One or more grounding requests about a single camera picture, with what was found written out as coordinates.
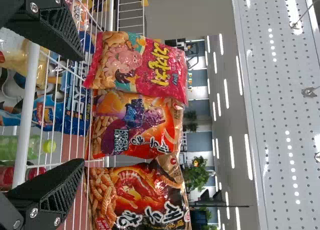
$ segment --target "blue package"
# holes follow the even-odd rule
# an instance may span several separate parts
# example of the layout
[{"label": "blue package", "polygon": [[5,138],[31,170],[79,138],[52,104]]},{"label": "blue package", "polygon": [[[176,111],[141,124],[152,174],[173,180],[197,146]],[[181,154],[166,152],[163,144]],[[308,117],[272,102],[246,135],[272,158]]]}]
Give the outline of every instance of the blue package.
[{"label": "blue package", "polygon": [[[58,61],[56,53],[52,52],[51,57]],[[60,64],[66,66],[67,61],[61,58]],[[68,69],[82,78],[85,77],[87,68],[88,65],[85,63],[76,67],[74,62],[69,61]],[[91,91],[82,87],[81,79],[72,72],[58,67],[54,61],[49,62],[46,95],[44,89],[37,88],[34,93],[33,126],[41,128],[45,107],[44,131],[52,131],[54,127],[55,131],[63,131],[64,134],[86,135],[90,125]],[[0,125],[20,125],[25,82],[26,78],[19,73],[0,68]]]}]

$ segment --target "plastic bottle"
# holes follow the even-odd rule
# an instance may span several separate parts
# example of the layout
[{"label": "plastic bottle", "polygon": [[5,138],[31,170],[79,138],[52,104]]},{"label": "plastic bottle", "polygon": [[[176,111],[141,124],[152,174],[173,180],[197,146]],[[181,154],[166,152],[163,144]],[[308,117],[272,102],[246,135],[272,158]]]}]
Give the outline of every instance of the plastic bottle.
[{"label": "plastic bottle", "polygon": [[[12,188],[14,179],[14,166],[0,166],[0,191],[9,191]],[[39,173],[36,167],[28,168],[25,171],[25,181],[32,180],[37,175],[45,174],[46,168],[43,166],[39,167]]]},{"label": "plastic bottle", "polygon": [[[39,147],[42,145],[41,154],[51,153],[51,140],[46,140],[42,138],[42,143],[40,142],[39,135],[32,135],[29,139],[28,147],[28,160],[34,160],[38,158]],[[15,160],[17,154],[18,136],[4,136],[0,135],[0,161]],[[56,142],[53,141],[52,152],[56,150]]]}]

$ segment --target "fluorescent light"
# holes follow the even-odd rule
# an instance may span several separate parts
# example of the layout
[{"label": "fluorescent light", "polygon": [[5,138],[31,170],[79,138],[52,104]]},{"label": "fluorescent light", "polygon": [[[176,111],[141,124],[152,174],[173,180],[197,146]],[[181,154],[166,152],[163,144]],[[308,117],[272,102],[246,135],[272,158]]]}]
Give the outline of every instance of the fluorescent light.
[{"label": "fluorescent light", "polygon": [[253,180],[254,177],[252,172],[251,153],[250,153],[248,134],[244,135],[244,143],[245,143],[246,165],[248,168],[248,177],[250,180]]},{"label": "fluorescent light", "polygon": [[219,143],[218,138],[215,139],[216,158],[219,159]]},{"label": "fluorescent light", "polygon": [[231,157],[231,167],[235,168],[235,154],[234,154],[234,143],[232,141],[232,136],[229,136],[229,147],[230,147],[230,157]]},{"label": "fluorescent light", "polygon": [[208,93],[210,95],[210,80],[209,80],[209,78],[206,81],[208,82]]},{"label": "fluorescent light", "polygon": [[194,43],[194,42],[202,42],[204,41],[204,39],[197,39],[197,40],[188,40],[188,41],[185,41],[186,43]]},{"label": "fluorescent light", "polygon": [[217,56],[215,51],[213,52],[213,63],[214,63],[214,73],[217,74],[218,66],[217,66]]},{"label": "fluorescent light", "polygon": [[220,94],[219,93],[216,94],[216,98],[217,98],[217,103],[218,103],[218,114],[219,114],[219,117],[221,117],[221,105],[220,105]]},{"label": "fluorescent light", "polygon": [[216,104],[213,101],[212,102],[212,108],[213,108],[213,120],[216,121],[217,120],[217,116],[216,116]]},{"label": "fluorescent light", "polygon": [[220,53],[221,53],[221,55],[223,55],[224,54],[224,42],[223,42],[221,33],[219,33],[219,43],[220,43]]},{"label": "fluorescent light", "polygon": [[216,155],[216,147],[215,147],[215,140],[212,139],[212,151],[213,151],[213,156]]},{"label": "fluorescent light", "polygon": [[204,53],[205,53],[205,65],[208,66],[208,53],[207,51],[205,51]]},{"label": "fluorescent light", "polygon": [[209,39],[209,36],[206,36],[206,43],[208,44],[208,53],[210,53],[210,39]]},{"label": "fluorescent light", "polygon": [[[227,191],[225,192],[225,204],[227,206],[229,206],[229,195],[228,195]],[[229,209],[229,207],[226,208],[226,217],[228,218],[228,220],[230,220],[230,209]]]},{"label": "fluorescent light", "polygon": [[241,230],[239,208],[235,208],[236,229]]},{"label": "fluorescent light", "polygon": [[224,84],[224,94],[225,94],[225,106],[226,106],[226,109],[229,109],[229,94],[228,94],[227,79],[223,80],[223,84]]},{"label": "fluorescent light", "polygon": [[236,71],[238,73],[239,92],[240,92],[240,95],[242,96],[243,90],[242,90],[242,81],[241,81],[240,64],[239,64],[238,56],[235,57],[235,61],[236,61]]},{"label": "fluorescent light", "polygon": [[221,229],[220,210],[218,209],[217,212],[218,212],[218,227],[217,227],[217,229],[220,230]]},{"label": "fluorescent light", "polygon": [[215,181],[215,191],[218,192],[219,191],[219,186],[218,186],[218,176],[217,175],[215,175],[214,181]]}]

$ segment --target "potted plant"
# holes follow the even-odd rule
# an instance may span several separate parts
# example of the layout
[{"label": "potted plant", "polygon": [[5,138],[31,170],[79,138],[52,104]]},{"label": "potted plant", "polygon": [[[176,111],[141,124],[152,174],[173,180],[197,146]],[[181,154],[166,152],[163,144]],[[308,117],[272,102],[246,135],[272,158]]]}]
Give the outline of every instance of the potted plant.
[{"label": "potted plant", "polygon": [[192,165],[188,165],[183,170],[183,178],[187,193],[198,189],[201,192],[204,185],[209,179],[209,173],[206,171],[207,159],[202,156],[195,156],[192,160]]},{"label": "potted plant", "polygon": [[202,226],[202,229],[201,230],[217,230],[217,226],[215,225],[205,225],[205,226]]},{"label": "potted plant", "polygon": [[190,132],[196,132],[198,129],[198,123],[197,121],[197,113],[196,111],[186,111],[183,115],[183,118],[186,120],[185,123],[182,126],[182,130],[184,132],[190,131]]},{"label": "potted plant", "polygon": [[196,121],[197,120],[197,113],[195,110],[192,111],[186,111],[183,114],[183,118],[188,119],[190,121]]},{"label": "potted plant", "polygon": [[205,211],[205,217],[206,217],[207,221],[209,221],[209,219],[212,218],[211,211],[209,211],[209,209],[206,206],[199,207],[199,210],[200,211]]}]

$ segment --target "shrimp cracker bag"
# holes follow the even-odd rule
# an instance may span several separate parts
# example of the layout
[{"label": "shrimp cracker bag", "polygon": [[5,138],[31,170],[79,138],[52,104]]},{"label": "shrimp cracker bag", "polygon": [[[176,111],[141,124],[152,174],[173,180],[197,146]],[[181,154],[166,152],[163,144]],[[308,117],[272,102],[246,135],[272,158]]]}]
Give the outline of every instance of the shrimp cracker bag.
[{"label": "shrimp cracker bag", "polygon": [[183,108],[177,100],[115,89],[94,90],[93,96],[87,159],[120,154],[153,159],[179,151]]},{"label": "shrimp cracker bag", "polygon": [[185,52],[144,36],[105,31],[96,36],[96,52],[83,85],[117,88],[188,104]]},{"label": "shrimp cracker bag", "polygon": [[132,166],[86,167],[85,177],[90,229],[191,230],[185,183],[174,153]]}]

